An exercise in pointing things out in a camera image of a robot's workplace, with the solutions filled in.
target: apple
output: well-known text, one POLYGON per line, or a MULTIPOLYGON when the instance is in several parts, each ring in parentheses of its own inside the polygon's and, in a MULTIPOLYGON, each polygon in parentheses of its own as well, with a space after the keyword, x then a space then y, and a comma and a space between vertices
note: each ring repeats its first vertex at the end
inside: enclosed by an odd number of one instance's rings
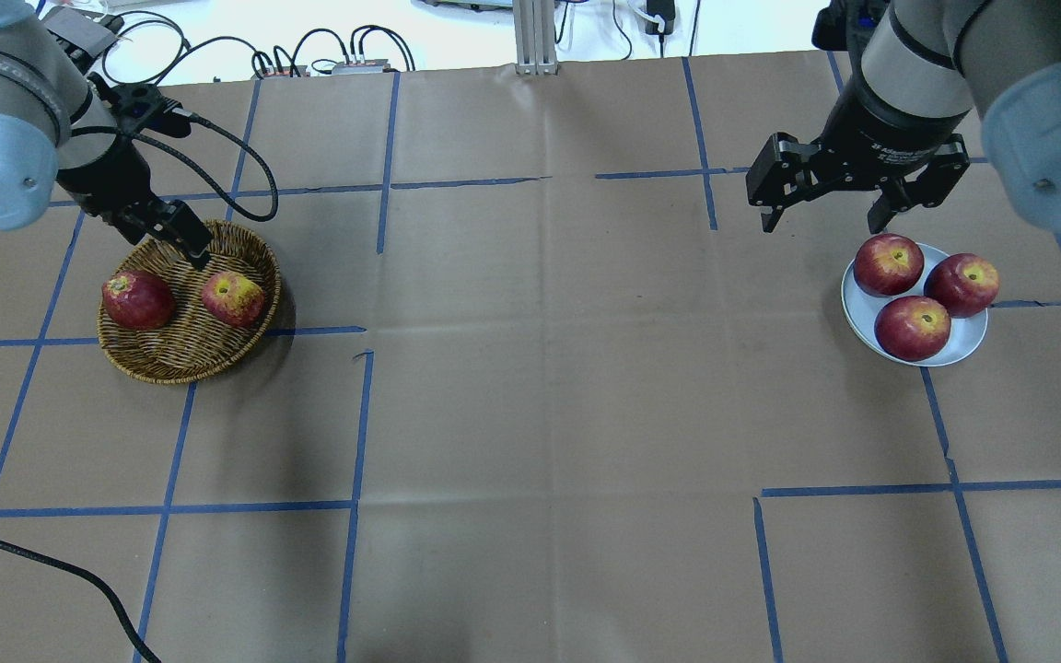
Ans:
POLYGON ((923 294, 943 304, 953 317, 969 317, 985 311, 1001 289, 997 268, 975 254, 947 256, 923 282, 923 294))
POLYGON ((902 295, 923 275, 923 251, 902 234, 883 232, 866 240, 854 259, 854 280, 873 297, 902 295))
POLYGON ((232 327, 251 327, 264 308, 264 290, 239 272, 220 272, 203 285, 203 306, 232 327))
POLYGON ((942 351, 952 330, 944 307, 921 295, 893 299, 875 318, 879 345, 902 361, 923 361, 942 351))
POLYGON ((156 274, 126 268, 101 286, 105 313, 127 329, 157 329, 174 313, 170 285, 156 274))

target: wire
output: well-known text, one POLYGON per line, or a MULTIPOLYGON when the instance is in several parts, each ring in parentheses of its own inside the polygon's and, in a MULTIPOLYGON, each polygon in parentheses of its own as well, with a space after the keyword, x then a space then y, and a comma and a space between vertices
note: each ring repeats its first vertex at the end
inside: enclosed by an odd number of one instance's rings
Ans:
POLYGON ((250 219, 253 221, 268 221, 275 217, 275 215, 277 215, 277 203, 279 197, 277 191, 277 180, 273 177, 273 170, 268 168, 268 163, 265 163, 265 160, 261 158, 261 155, 258 155, 256 150, 249 146, 248 143, 245 143, 244 140, 241 140, 239 137, 236 137, 236 135, 232 135, 231 132, 224 129, 224 127, 214 124, 214 122, 209 121, 209 119, 203 118, 195 114, 191 114, 191 116, 188 118, 188 121, 194 122, 194 124, 204 126, 207 129, 214 130, 215 134, 219 134, 228 140, 231 140, 232 143, 237 143, 237 145, 240 145, 241 150, 247 152, 248 155, 251 156, 257 163, 261 164, 261 168, 264 170, 265 177, 268 178, 269 196, 273 197, 273 205, 271 205, 268 213, 264 214, 250 213, 249 210, 244 209, 244 207, 241 206, 240 203, 237 203, 234 198, 228 196, 227 192, 224 192, 224 189, 222 188, 222 186, 220 186, 219 181, 215 181, 210 175, 207 175, 207 171, 203 170, 201 164, 194 163, 193 160, 191 160, 191 157, 188 157, 187 155, 182 154, 182 152, 177 151, 176 149, 168 145, 168 143, 163 143, 161 142, 161 140, 158 140, 156 138, 150 138, 149 136, 144 136, 142 134, 135 134, 135 132, 132 130, 119 129, 116 126, 84 126, 81 127, 80 129, 72 129, 72 136, 73 137, 85 136, 87 134, 106 134, 106 135, 112 134, 115 136, 121 136, 121 138, 136 140, 139 143, 146 143, 146 145, 157 147, 160 151, 166 152, 166 154, 173 156, 177 160, 180 160, 182 164, 186 164, 186 167, 193 170, 195 172, 195 175, 203 177, 203 180, 207 182, 207 186, 211 186, 212 192, 218 193, 219 196, 223 198, 225 203, 231 206, 233 210, 239 211, 239 213, 241 215, 244 215, 244 217, 250 219))
POLYGON ((632 40, 631 38, 628 38, 627 34, 625 34, 625 29, 623 29, 623 27, 620 27, 620 20, 616 17, 618 1, 619 0, 611 0, 611 22, 613 22, 613 24, 616 25, 616 32, 619 32, 620 35, 622 35, 622 37, 625 38, 625 41, 628 42, 628 53, 625 53, 625 56, 622 59, 629 59, 632 56, 632 40))
POLYGON ((568 30, 568 11, 572 8, 574 3, 563 4, 563 22, 559 24, 559 30, 555 31, 555 46, 559 46, 560 41, 563 41, 563 31, 568 30))
POLYGON ((294 63, 294 59, 290 56, 290 51, 283 50, 280 46, 274 46, 273 47, 273 59, 276 59, 276 63, 277 63, 277 72, 278 73, 285 73, 282 70, 283 67, 281 67, 281 58, 279 58, 278 53, 279 54, 283 54, 283 56, 285 56, 285 59, 290 60, 290 76, 298 76, 298 78, 299 78, 299 76, 302 75, 302 72, 297 71, 297 64, 294 63))
POLYGON ((182 53, 182 55, 180 55, 179 58, 174 59, 174 62, 171 63, 170 66, 167 67, 166 70, 162 71, 158 75, 158 78, 155 78, 153 81, 153 84, 155 84, 155 85, 161 85, 161 81, 163 81, 166 78, 166 76, 168 76, 170 74, 170 72, 173 70, 173 68, 177 67, 182 62, 182 59, 188 59, 189 56, 191 56, 191 54, 194 54, 194 52, 203 49, 203 47, 211 46, 212 43, 218 43, 220 41, 236 41, 236 42, 240 42, 240 43, 243 43, 244 46, 247 46, 248 49, 251 49, 253 53, 260 52, 260 50, 258 50, 256 46, 253 46, 251 42, 247 41, 246 38, 232 37, 232 35, 230 35, 230 34, 220 35, 220 37, 211 37, 211 38, 209 38, 209 40, 204 41, 203 43, 198 43, 198 46, 194 46, 193 49, 189 50, 186 53, 182 53))
MULTIPOLYGON (((336 32, 333 32, 333 30, 325 29, 324 27, 318 27, 318 29, 313 29, 313 30, 307 32, 300 38, 300 40, 297 41, 297 46, 294 47, 294 55, 292 55, 292 59, 294 59, 295 63, 297 62, 297 55, 302 51, 302 46, 306 46, 307 38, 310 38, 310 37, 312 37, 312 35, 315 35, 315 34, 329 34, 332 37, 336 38, 337 41, 338 41, 338 47, 342 50, 342 59, 343 59, 343 62, 345 62, 345 63, 349 63, 350 62, 350 53, 348 53, 346 51, 346 42, 342 40, 342 37, 338 37, 338 34, 336 32)), ((321 59, 314 59, 313 62, 311 62, 311 68, 313 68, 313 63, 320 63, 320 62, 321 62, 321 59)))
POLYGON ((695 39, 698 38, 698 14, 702 12, 702 0, 695 1, 695 23, 690 29, 690 53, 691 58, 695 55, 695 39))
POLYGON ((117 592, 114 592, 114 588, 108 587, 105 580, 102 580, 99 576, 92 574, 91 571, 85 571, 80 566, 75 566, 72 563, 60 561, 54 557, 48 557, 48 555, 41 555, 35 553, 35 551, 27 549, 14 544, 10 544, 7 541, 0 541, 0 549, 5 551, 13 555, 18 555, 24 559, 30 559, 33 562, 46 563, 48 566, 58 569, 59 571, 68 572, 73 576, 79 576, 85 580, 88 580, 93 585, 94 588, 101 591, 105 598, 108 599, 108 604, 114 608, 114 613, 117 614, 117 621, 122 623, 122 630, 125 631, 125 636, 129 639, 129 643, 134 645, 138 653, 142 655, 142 658, 147 660, 150 663, 161 663, 161 660, 155 656, 146 643, 142 642, 142 636, 139 636, 138 631, 134 628, 134 622, 129 621, 129 614, 125 612, 125 605, 122 605, 122 599, 118 598, 117 592))
POLYGON ((110 74, 110 72, 108 71, 108 55, 112 53, 114 49, 116 49, 118 43, 121 43, 121 40, 122 38, 125 38, 125 35, 131 34, 135 30, 140 29, 140 27, 144 27, 147 24, 160 24, 163 27, 169 27, 169 29, 172 29, 174 33, 178 35, 178 49, 174 52, 174 58, 171 60, 171 64, 166 65, 166 68, 163 68, 163 70, 160 70, 158 73, 147 76, 147 78, 143 78, 141 81, 132 81, 131 83, 150 83, 151 81, 158 78, 158 76, 160 75, 166 75, 166 72, 169 72, 174 67, 174 63, 176 63, 177 59, 179 59, 180 56, 182 56, 182 54, 185 54, 186 52, 190 52, 191 50, 191 42, 188 40, 188 38, 186 38, 186 34, 182 32, 181 27, 176 24, 176 22, 170 20, 168 17, 161 16, 161 14, 158 14, 156 12, 147 12, 144 10, 134 10, 132 12, 123 12, 121 14, 118 14, 118 17, 128 17, 128 16, 134 16, 134 14, 143 14, 143 16, 152 16, 154 18, 145 18, 142 21, 138 21, 135 24, 126 27, 125 30, 122 30, 122 32, 119 32, 117 34, 118 41, 115 41, 108 48, 108 50, 106 50, 105 53, 101 55, 101 72, 102 74, 105 74, 106 78, 109 78, 114 83, 122 83, 122 81, 118 80, 117 76, 110 74))
POLYGON ((366 40, 367 34, 376 31, 387 34, 387 36, 392 38, 392 41, 395 41, 395 45, 400 47, 400 54, 403 55, 404 68, 407 68, 408 71, 416 71, 416 57, 412 54, 412 49, 410 49, 408 42, 405 41, 404 38, 400 37, 400 34, 395 32, 395 30, 387 29, 386 27, 380 24, 362 24, 351 31, 350 54, 359 54, 360 56, 366 55, 366 50, 363 49, 363 41, 366 40), (354 43, 354 37, 356 37, 356 35, 359 37, 358 45, 354 43))

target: plate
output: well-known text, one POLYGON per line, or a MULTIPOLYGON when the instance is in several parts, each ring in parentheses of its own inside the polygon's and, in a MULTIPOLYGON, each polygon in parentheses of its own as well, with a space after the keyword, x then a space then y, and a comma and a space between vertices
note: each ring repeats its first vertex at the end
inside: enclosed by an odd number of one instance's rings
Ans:
POLYGON ((875 318, 879 316, 879 311, 883 310, 884 306, 891 303, 892 299, 908 295, 922 295, 923 282, 932 273, 932 268, 947 257, 946 252, 940 251, 936 247, 929 247, 927 244, 919 244, 919 250, 923 251, 923 275, 919 277, 919 281, 910 290, 894 297, 873 297, 873 295, 863 293, 863 289, 858 289, 858 282, 854 280, 854 261, 850 261, 849 267, 846 267, 846 274, 841 277, 841 309, 846 311, 846 320, 850 322, 850 328, 854 329, 854 333, 862 338, 868 348, 881 353, 884 357, 898 364, 928 366, 929 368, 956 364, 957 361, 973 353, 980 342, 985 339, 985 332, 989 328, 989 310, 981 311, 973 317, 953 318, 953 331, 947 336, 944 349, 923 361, 902 361, 893 357, 875 339, 875 318))

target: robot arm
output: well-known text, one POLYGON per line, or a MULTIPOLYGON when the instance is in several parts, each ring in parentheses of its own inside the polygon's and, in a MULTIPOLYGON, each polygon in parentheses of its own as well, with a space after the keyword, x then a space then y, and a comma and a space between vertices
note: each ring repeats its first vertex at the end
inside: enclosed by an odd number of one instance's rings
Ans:
POLYGON ((204 267, 210 232, 185 203, 162 202, 151 191, 150 167, 118 134, 153 127, 186 136, 189 122, 173 115, 179 104, 152 85, 94 83, 29 4, 0 0, 0 229, 40 217, 59 181, 86 213, 101 215, 131 243, 153 234, 204 267))
POLYGON ((755 158, 748 196, 770 208, 764 230, 788 206, 834 190, 881 190, 871 232, 914 206, 940 205, 968 165, 953 129, 975 105, 1011 205, 1027 222, 1061 231, 1061 3, 885 4, 834 0, 818 17, 814 43, 843 43, 854 75, 820 137, 799 143, 776 134, 755 158))

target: wicker basket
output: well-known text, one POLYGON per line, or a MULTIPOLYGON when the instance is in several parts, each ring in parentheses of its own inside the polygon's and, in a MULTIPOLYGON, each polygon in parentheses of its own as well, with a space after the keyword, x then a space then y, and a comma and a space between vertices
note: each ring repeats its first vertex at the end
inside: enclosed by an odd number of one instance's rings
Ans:
POLYGON ((181 385, 222 373, 247 355, 273 324, 281 302, 281 269, 273 248, 246 227, 222 221, 206 222, 211 240, 211 261, 203 272, 191 267, 166 242, 146 240, 118 267, 141 268, 170 284, 177 307, 166 327, 151 331, 125 329, 105 313, 97 313, 97 338, 114 366, 137 381, 181 385), (207 278, 231 269, 264 289, 265 311, 255 327, 237 328, 221 322, 203 307, 201 291, 207 278))

